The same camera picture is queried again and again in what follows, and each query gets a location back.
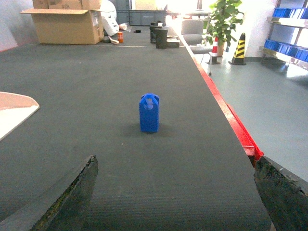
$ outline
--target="black cup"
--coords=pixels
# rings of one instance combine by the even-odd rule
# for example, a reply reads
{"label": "black cup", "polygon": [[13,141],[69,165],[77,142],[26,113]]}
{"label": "black cup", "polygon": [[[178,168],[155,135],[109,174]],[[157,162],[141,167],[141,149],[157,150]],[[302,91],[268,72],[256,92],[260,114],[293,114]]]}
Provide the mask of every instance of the black cup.
{"label": "black cup", "polygon": [[167,49],[167,29],[154,29],[156,34],[156,48]]}

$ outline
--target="yellow and black traffic cone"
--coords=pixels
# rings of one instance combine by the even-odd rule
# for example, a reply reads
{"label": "yellow and black traffic cone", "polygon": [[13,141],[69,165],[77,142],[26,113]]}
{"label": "yellow and black traffic cone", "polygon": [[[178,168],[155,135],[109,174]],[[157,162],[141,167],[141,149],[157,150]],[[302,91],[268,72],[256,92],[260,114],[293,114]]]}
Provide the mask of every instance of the yellow and black traffic cone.
{"label": "yellow and black traffic cone", "polygon": [[237,44],[236,51],[234,53],[234,56],[232,58],[232,61],[229,63],[233,65],[246,65],[244,62],[245,59],[245,33],[241,34],[239,43]]}

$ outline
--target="gray storage box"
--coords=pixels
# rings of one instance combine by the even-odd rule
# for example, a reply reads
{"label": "gray storage box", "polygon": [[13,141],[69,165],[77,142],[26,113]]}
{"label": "gray storage box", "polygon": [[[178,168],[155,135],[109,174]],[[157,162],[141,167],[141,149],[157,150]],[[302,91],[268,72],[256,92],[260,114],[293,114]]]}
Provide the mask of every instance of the gray storage box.
{"label": "gray storage box", "polygon": [[115,8],[117,10],[126,10],[128,11],[130,9],[130,2],[129,0],[112,0],[111,2],[114,2]]}
{"label": "gray storage box", "polygon": [[129,23],[129,11],[127,10],[118,10],[116,11],[116,22],[118,24],[121,23]]}
{"label": "gray storage box", "polygon": [[131,26],[150,26],[153,21],[166,22],[167,12],[130,10],[129,15]]}

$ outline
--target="traffic cone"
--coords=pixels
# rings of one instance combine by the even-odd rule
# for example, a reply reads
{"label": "traffic cone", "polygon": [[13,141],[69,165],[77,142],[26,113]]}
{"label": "traffic cone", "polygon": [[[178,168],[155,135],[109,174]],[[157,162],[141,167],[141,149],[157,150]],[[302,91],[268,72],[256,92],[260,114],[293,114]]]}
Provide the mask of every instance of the traffic cone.
{"label": "traffic cone", "polygon": [[232,61],[231,62],[229,61],[229,63],[233,65],[246,65],[246,63],[244,62],[244,58],[245,58],[245,33],[242,33],[236,51],[232,58]]}
{"label": "traffic cone", "polygon": [[217,62],[217,46],[218,46],[218,38],[215,37],[215,41],[213,42],[213,49],[211,52],[212,62],[209,61],[207,64],[220,64],[220,62]]}

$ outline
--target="red metal rail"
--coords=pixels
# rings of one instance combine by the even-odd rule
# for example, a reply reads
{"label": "red metal rail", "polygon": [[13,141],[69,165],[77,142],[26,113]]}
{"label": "red metal rail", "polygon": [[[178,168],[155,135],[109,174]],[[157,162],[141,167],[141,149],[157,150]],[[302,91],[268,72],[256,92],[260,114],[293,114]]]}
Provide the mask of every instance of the red metal rail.
{"label": "red metal rail", "polygon": [[255,162],[259,160],[261,156],[263,156],[263,152],[259,149],[255,141],[252,139],[249,132],[235,113],[234,109],[224,101],[213,80],[207,75],[205,70],[201,67],[201,65],[193,56],[192,59],[195,62],[209,89],[211,90],[214,98],[218,102],[221,110],[225,114],[231,127],[233,128],[251,163],[253,164],[253,166],[255,166]]}

